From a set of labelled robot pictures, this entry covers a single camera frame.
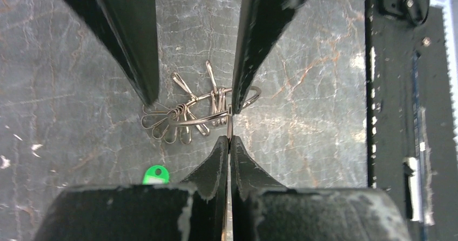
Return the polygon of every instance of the cluster of safety pins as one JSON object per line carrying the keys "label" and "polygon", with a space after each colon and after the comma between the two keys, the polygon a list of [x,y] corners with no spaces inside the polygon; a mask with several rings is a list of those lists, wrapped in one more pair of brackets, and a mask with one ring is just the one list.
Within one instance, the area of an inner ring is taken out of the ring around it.
{"label": "cluster of safety pins", "polygon": [[[172,73],[173,81],[189,95],[190,100],[187,103],[178,104],[174,109],[168,109],[166,111],[147,112],[145,106],[143,106],[141,124],[144,129],[151,130],[153,138],[162,139],[167,144],[173,144],[179,135],[180,141],[187,145],[192,141],[191,126],[195,126],[197,130],[206,137],[210,135],[210,129],[206,123],[211,122],[214,127],[227,124],[228,117],[232,115],[232,109],[230,105],[228,107],[226,104],[226,96],[228,93],[232,92],[232,88],[218,88],[210,61],[206,61],[205,65],[213,87],[209,93],[201,96],[195,95],[182,77],[177,72],[174,72]],[[251,86],[250,90],[256,91],[256,94],[244,102],[243,108],[254,103],[261,95],[261,90],[256,86]],[[211,100],[211,114],[207,117],[198,119],[192,113],[191,107],[205,99]],[[152,125],[147,124],[148,121],[156,120],[156,117],[163,118]]]}

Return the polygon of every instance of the safety pin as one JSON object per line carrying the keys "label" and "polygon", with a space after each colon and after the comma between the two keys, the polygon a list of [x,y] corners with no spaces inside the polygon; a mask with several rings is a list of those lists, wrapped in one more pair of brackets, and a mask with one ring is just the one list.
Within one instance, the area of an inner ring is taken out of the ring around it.
{"label": "safety pin", "polygon": [[172,140],[171,140],[171,141],[168,141],[168,140],[167,140],[167,135],[166,135],[166,134],[168,133],[168,131],[169,131],[169,128],[170,128],[170,124],[167,125],[167,127],[166,127],[165,130],[164,130],[164,134],[163,134],[163,135],[161,136],[161,138],[159,138],[159,139],[163,139],[164,142],[167,143],[167,144],[173,144],[173,143],[175,143],[175,141],[177,140],[177,136],[178,136],[178,127],[176,127],[176,126],[173,127],[174,130],[173,130],[173,136],[172,136]]}
{"label": "safety pin", "polygon": [[[147,130],[151,129],[151,135],[152,135],[152,137],[154,139],[163,139],[164,136],[169,131],[170,125],[168,125],[168,121],[167,121],[167,126],[165,127],[164,131],[162,131],[162,132],[160,131],[160,126],[162,125],[162,123],[164,123],[168,119],[168,115],[170,114],[171,109],[168,109],[167,111],[151,111],[151,112],[148,113],[148,112],[145,111],[145,105],[143,105],[142,111],[143,111],[143,114],[144,114],[142,116],[142,118],[140,119],[140,123],[142,125],[142,128],[147,129]],[[157,121],[156,123],[152,124],[151,126],[146,125],[147,118],[149,118],[149,117],[157,117],[157,116],[165,116],[165,118]]]}
{"label": "safety pin", "polygon": [[[208,71],[208,74],[210,76],[210,81],[211,81],[212,86],[213,86],[213,90],[211,91],[211,98],[212,98],[211,114],[216,114],[216,113],[218,113],[218,107],[217,106],[219,106],[219,104],[218,105],[216,104],[216,102],[217,102],[216,96],[218,95],[218,87],[216,85],[216,81],[215,81],[215,78],[214,78],[213,67],[212,67],[212,64],[210,63],[209,60],[207,60],[205,62],[205,66],[207,67],[207,71]],[[214,127],[217,127],[219,124],[221,124],[221,120],[220,119],[212,121],[212,125]]]}
{"label": "safety pin", "polygon": [[[186,105],[186,106],[185,106],[185,112],[183,113],[183,120],[184,120],[184,121],[187,121],[187,110],[188,110],[188,109],[189,109],[189,108],[188,108],[188,106]],[[187,142],[185,142],[185,141],[183,140],[183,132],[185,132],[186,135],[187,135]],[[181,127],[181,128],[180,128],[180,142],[183,143],[183,144],[185,144],[185,145],[188,145],[188,144],[191,143],[191,141],[192,141],[192,134],[191,134],[191,130],[189,129],[189,126]]]}
{"label": "safety pin", "polygon": [[[226,108],[226,94],[224,93],[224,88],[220,88],[218,90],[218,96],[219,96],[219,102],[218,102],[218,113],[225,111]],[[223,117],[220,120],[218,120],[218,123],[220,125],[225,125],[227,122],[227,117]]]}
{"label": "safety pin", "polygon": [[[187,86],[186,82],[183,80],[183,78],[178,74],[177,72],[172,73],[172,79],[175,81],[189,96],[191,97],[192,101],[195,101],[193,104],[187,106],[187,109],[185,109],[185,114],[188,114],[191,119],[197,119],[197,117],[191,112],[189,109],[192,107],[197,101],[199,100],[199,97],[197,97],[195,94],[192,93],[191,89],[189,89],[189,86]],[[207,125],[202,124],[202,125],[196,125],[197,130],[203,135],[203,136],[208,136],[210,135],[210,129],[208,128]]]}

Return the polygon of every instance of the black metal frame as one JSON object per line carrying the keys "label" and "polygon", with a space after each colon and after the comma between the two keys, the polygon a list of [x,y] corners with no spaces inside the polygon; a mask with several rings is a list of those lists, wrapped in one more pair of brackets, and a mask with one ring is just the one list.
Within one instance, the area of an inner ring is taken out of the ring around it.
{"label": "black metal frame", "polygon": [[[154,0],[65,1],[151,104],[159,87]],[[234,113],[304,1],[243,0]],[[220,240],[229,177],[235,240],[456,240],[458,170],[442,13],[428,5],[366,0],[368,185],[385,191],[288,189],[250,158],[239,137],[220,137],[181,183],[64,190],[35,240]],[[434,224],[409,221],[409,178],[418,172],[408,157],[423,161],[423,209],[432,211]]]}
{"label": "black metal frame", "polygon": [[[430,7],[417,26],[387,6],[366,0],[368,185],[387,191],[413,240],[456,240],[458,167],[442,10]],[[409,178],[420,171],[407,167],[409,157],[424,170],[418,197]],[[415,198],[425,215],[419,221],[411,220]]]}

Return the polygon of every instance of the green tag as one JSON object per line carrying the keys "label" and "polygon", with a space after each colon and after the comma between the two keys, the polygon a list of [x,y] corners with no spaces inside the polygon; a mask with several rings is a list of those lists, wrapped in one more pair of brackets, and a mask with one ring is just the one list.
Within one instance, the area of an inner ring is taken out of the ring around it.
{"label": "green tag", "polygon": [[169,183],[169,171],[161,165],[150,167],[143,177],[143,184],[166,184]]}

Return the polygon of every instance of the white scuff mark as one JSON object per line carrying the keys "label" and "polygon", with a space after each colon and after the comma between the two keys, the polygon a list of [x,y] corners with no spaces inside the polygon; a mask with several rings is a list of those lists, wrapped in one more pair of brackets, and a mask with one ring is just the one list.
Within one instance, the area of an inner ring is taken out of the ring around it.
{"label": "white scuff mark", "polygon": [[353,68],[357,68],[359,70],[364,70],[366,68],[365,62],[364,62],[364,54],[357,53],[355,56],[353,56],[350,59],[350,66]]}
{"label": "white scuff mark", "polygon": [[42,146],[42,144],[35,144],[32,146],[32,151],[37,151],[37,149],[41,148]]}
{"label": "white scuff mark", "polygon": [[425,152],[425,151],[426,151],[425,143],[424,143],[424,142],[421,142],[421,143],[420,143],[420,151],[421,151],[421,152]]}
{"label": "white scuff mark", "polygon": [[[237,116],[236,121],[239,123],[243,123],[251,120],[251,117],[244,114],[239,114]],[[285,125],[288,125],[288,127],[290,127],[291,129],[298,130],[300,132],[314,133],[320,131],[320,128],[316,127],[313,123],[307,122],[303,118],[298,118],[296,116],[292,118],[283,116],[279,117],[276,114],[267,113],[264,114],[262,121],[266,122],[264,126],[267,126],[267,129],[269,131],[277,130],[279,127]]]}
{"label": "white scuff mark", "polygon": [[420,214],[421,214],[421,184],[420,184],[420,177],[419,177],[419,161],[415,157],[409,157],[407,159],[407,165],[410,169],[412,169],[413,173],[409,177],[409,188],[410,188],[410,197],[412,202],[412,219],[411,221],[418,222],[420,221]]}
{"label": "white scuff mark", "polygon": [[351,133],[352,139],[359,143],[364,143],[366,141],[366,130],[361,130],[356,133]]}
{"label": "white scuff mark", "polygon": [[19,137],[18,135],[16,135],[16,134],[13,134],[13,136],[15,136],[17,139],[23,141],[22,138],[20,138],[20,137]]}
{"label": "white scuff mark", "polygon": [[426,135],[426,109],[420,107],[421,117],[421,134],[423,135],[423,144],[425,149],[425,171],[426,171],[426,182],[425,186],[425,195],[426,195],[426,209],[425,213],[425,224],[432,226],[435,224],[433,218],[433,188],[431,187],[433,181],[433,173],[431,167],[431,148],[428,145],[428,136]]}
{"label": "white scuff mark", "polygon": [[42,144],[35,144],[32,146],[32,155],[36,156],[36,157],[39,157],[41,158],[41,156],[37,155],[37,153],[35,153],[35,151],[37,151],[39,148],[41,148],[43,145]]}
{"label": "white scuff mark", "polygon": [[[391,190],[390,187],[383,189],[385,191]],[[386,196],[384,197],[376,192],[357,192],[355,194],[348,195],[345,199],[348,200],[348,204],[361,204],[362,202],[364,202],[365,205],[367,204],[364,207],[365,214],[377,215],[377,226],[380,226],[380,229],[386,233],[384,234],[386,240],[411,240],[407,227],[405,227],[405,220],[398,216],[399,209],[393,201],[387,199]]]}
{"label": "white scuff mark", "polygon": [[281,8],[283,10],[286,10],[286,9],[293,9],[293,10],[297,10],[298,8],[300,8],[303,4],[303,0],[284,0],[283,3],[281,4]]}
{"label": "white scuff mark", "polygon": [[10,165],[11,165],[11,160],[10,159],[7,159],[4,156],[0,156],[0,158],[2,159],[2,166],[0,166],[0,169],[6,169],[6,168],[10,167]]}
{"label": "white scuff mark", "polygon": [[149,177],[147,183],[148,184],[164,184],[164,180],[154,178],[154,177]]}
{"label": "white scuff mark", "polygon": [[371,80],[374,82],[375,79],[375,48],[372,47],[371,51],[369,52],[369,56],[371,57]]}
{"label": "white scuff mark", "polygon": [[182,213],[178,217],[178,230],[181,232],[181,241],[188,240],[191,231],[191,214],[192,203],[194,202],[191,195],[187,199],[186,206],[182,208]]}

